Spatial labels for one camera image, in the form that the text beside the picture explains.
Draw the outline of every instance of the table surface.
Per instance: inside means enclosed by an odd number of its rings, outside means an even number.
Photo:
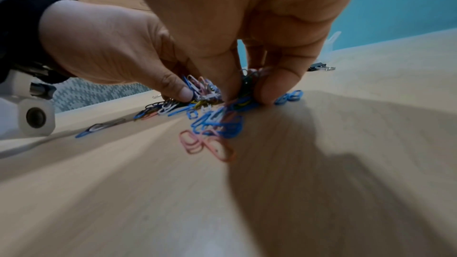
[[[0,143],[0,256],[455,256],[457,30],[336,51],[303,99],[245,113],[225,164],[156,92]]]

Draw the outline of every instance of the black sleeve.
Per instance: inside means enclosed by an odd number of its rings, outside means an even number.
[[[40,18],[57,1],[60,0],[4,0],[0,3],[0,82],[11,68],[47,83],[74,77],[45,52],[39,40]]]

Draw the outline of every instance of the finger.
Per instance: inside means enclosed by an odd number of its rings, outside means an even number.
[[[298,48],[283,49],[282,55],[267,56],[271,72],[257,85],[255,97],[264,104],[272,104],[278,97],[293,88],[319,55],[326,37]]]
[[[255,40],[243,40],[248,57],[248,69],[259,69],[263,66],[266,50],[262,43]]]
[[[167,69],[158,59],[153,60],[148,65],[141,66],[137,69],[132,78],[151,88],[182,102],[190,102],[193,98],[193,92],[176,74]]]
[[[241,88],[240,64],[236,49],[230,49],[216,56],[194,58],[202,76],[210,79],[222,92],[222,99],[235,99]]]

